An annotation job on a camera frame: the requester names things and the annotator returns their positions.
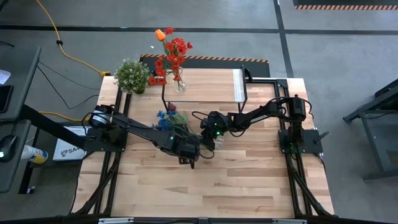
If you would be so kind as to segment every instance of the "yellow extension cord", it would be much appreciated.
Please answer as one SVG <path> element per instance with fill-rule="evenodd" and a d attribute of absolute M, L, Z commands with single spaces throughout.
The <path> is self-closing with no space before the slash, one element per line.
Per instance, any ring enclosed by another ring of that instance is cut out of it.
<path fill-rule="evenodd" d="M 68 116 L 65 116 L 65 115 L 62 115 L 62 114 L 58 114 L 58 113 L 56 113 L 56 112 L 39 111 L 39 113 L 41 113 L 41 114 L 55 115 L 55 116 L 58 116 L 58 117 L 60 117 L 60 118 L 67 119 L 68 121 L 78 121 L 78 122 L 81 121 L 81 119 L 73 119 L 73 118 L 70 118 L 70 117 L 68 117 Z"/>
<path fill-rule="evenodd" d="M 57 30 L 57 26 L 55 26 L 54 21 L 52 20 L 52 18 L 51 18 L 51 16 L 50 16 L 49 12 L 47 12 L 47 10 L 44 8 L 44 6 L 42 5 L 42 3 L 40 3 L 39 0 L 36 0 L 36 1 L 37 1 L 37 3 L 40 5 L 40 7 L 44 10 L 44 12 L 47 14 L 47 16 L 49 17 L 49 19 L 50 19 L 50 21 L 51 21 L 51 23 L 52 23 L 52 26 L 53 26 L 54 29 L 55 29 L 55 33 L 57 34 L 58 40 L 61 41 L 60 34 L 58 33 L 58 30 Z M 61 49 L 62 53 L 63 53 L 66 57 L 68 57 L 68 58 L 70 58 L 70 59 L 72 59 L 72 60 L 74 60 L 74 61 L 80 62 L 80 63 L 82 63 L 83 65 L 86 65 L 87 67 L 89 67 L 89 68 L 93 69 L 94 71 L 98 72 L 102 77 L 104 77 L 105 75 L 110 75 L 110 74 L 111 74 L 111 72 L 102 72 L 102 71 L 99 71 L 99 70 L 98 70 L 97 68 L 95 68 L 94 66 L 92 66 L 92 65 L 90 65 L 90 64 L 88 64 L 88 63 L 86 63 L 86 62 L 84 62 L 84 61 L 82 61 L 82 60 L 79 60 L 79 59 L 77 59 L 77 58 L 74 58 L 74 57 L 72 57 L 72 56 L 69 56 L 69 55 L 68 55 L 67 53 L 65 53 L 65 51 L 63 50 L 62 44 L 58 44 L 58 46 L 60 46 L 60 49 Z"/>

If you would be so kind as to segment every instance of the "red flower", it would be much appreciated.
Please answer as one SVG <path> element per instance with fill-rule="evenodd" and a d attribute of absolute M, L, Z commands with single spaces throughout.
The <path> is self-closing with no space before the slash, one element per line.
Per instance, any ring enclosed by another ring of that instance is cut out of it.
<path fill-rule="evenodd" d="M 177 56 L 175 56 L 174 54 L 169 54 L 167 57 L 166 57 L 166 59 L 169 61 L 169 62 L 177 62 Z"/>
<path fill-rule="evenodd" d="M 157 70 L 160 70 L 163 68 L 163 61 L 161 59 L 158 59 L 157 61 L 155 61 L 155 67 Z"/>
<path fill-rule="evenodd" d="M 172 52 L 174 51 L 174 43 L 167 42 L 164 48 Z"/>
<path fill-rule="evenodd" d="M 177 44 L 177 47 L 184 47 L 185 46 L 185 41 L 182 38 L 176 38 L 172 40 L 172 43 Z"/>
<path fill-rule="evenodd" d="M 181 81 L 180 74 L 178 74 L 178 73 L 174 74 L 173 80 L 174 80 L 174 81 Z"/>
<path fill-rule="evenodd" d="M 180 65 L 177 64 L 177 63 L 174 63 L 172 65 L 172 70 L 175 71 L 175 72 L 178 72 L 180 70 Z"/>
<path fill-rule="evenodd" d="M 156 75 L 158 75 L 158 76 L 160 76 L 160 77 L 164 77 L 164 76 L 166 76 L 166 71 L 163 70 L 163 69 L 158 69 L 158 70 L 156 71 Z"/>
<path fill-rule="evenodd" d="M 156 85 L 155 77 L 149 77 L 148 83 L 149 83 L 149 85 Z"/>
<path fill-rule="evenodd" d="M 165 33 L 166 35 L 170 35 L 170 34 L 172 34 L 174 31 L 175 31 L 175 28 L 168 27 L 168 28 L 166 28 L 166 30 L 165 30 L 164 33 Z"/>
<path fill-rule="evenodd" d="M 186 53 L 187 53 L 187 47 L 186 46 L 183 46 L 183 47 L 177 47 L 177 52 L 180 54 L 180 55 L 185 55 Z"/>
<path fill-rule="evenodd" d="M 183 56 L 178 56 L 177 57 L 177 63 L 182 64 L 185 62 L 185 58 Z"/>
<path fill-rule="evenodd" d="M 158 85 L 166 85 L 167 84 L 165 78 L 158 78 L 158 79 L 156 79 L 156 82 Z"/>

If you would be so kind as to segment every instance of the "computer mouse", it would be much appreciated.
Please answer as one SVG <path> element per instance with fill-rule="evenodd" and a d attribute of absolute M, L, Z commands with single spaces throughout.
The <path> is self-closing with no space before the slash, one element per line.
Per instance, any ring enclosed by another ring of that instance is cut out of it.
<path fill-rule="evenodd" d="M 0 162 L 9 162 L 15 154 L 17 136 L 7 135 L 0 140 Z"/>

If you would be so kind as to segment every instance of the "small green plant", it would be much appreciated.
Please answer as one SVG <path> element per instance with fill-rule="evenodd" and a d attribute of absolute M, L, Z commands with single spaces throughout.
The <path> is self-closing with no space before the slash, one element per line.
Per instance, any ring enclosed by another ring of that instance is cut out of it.
<path fill-rule="evenodd" d="M 125 93 L 142 94 L 148 84 L 150 76 L 149 68 L 146 64 L 137 60 L 123 59 L 123 63 L 116 69 L 114 74 L 117 84 Z"/>

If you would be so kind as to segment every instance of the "yellow and black hazard tape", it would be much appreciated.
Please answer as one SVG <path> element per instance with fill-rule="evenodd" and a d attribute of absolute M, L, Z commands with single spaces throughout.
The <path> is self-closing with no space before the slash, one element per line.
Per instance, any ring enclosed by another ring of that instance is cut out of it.
<path fill-rule="evenodd" d="M 299 5 L 296 9 L 312 9 L 312 10 L 397 10 L 398 6 L 350 6 L 350 5 Z"/>
<path fill-rule="evenodd" d="M 143 57 L 160 57 L 159 54 L 144 54 Z M 187 59 L 202 59 L 202 60 L 230 60 L 230 61 L 240 61 L 240 62 L 263 62 L 268 63 L 268 60 L 264 59 L 251 59 L 251 58 L 231 58 L 231 57 L 210 57 L 210 56 L 184 56 Z"/>

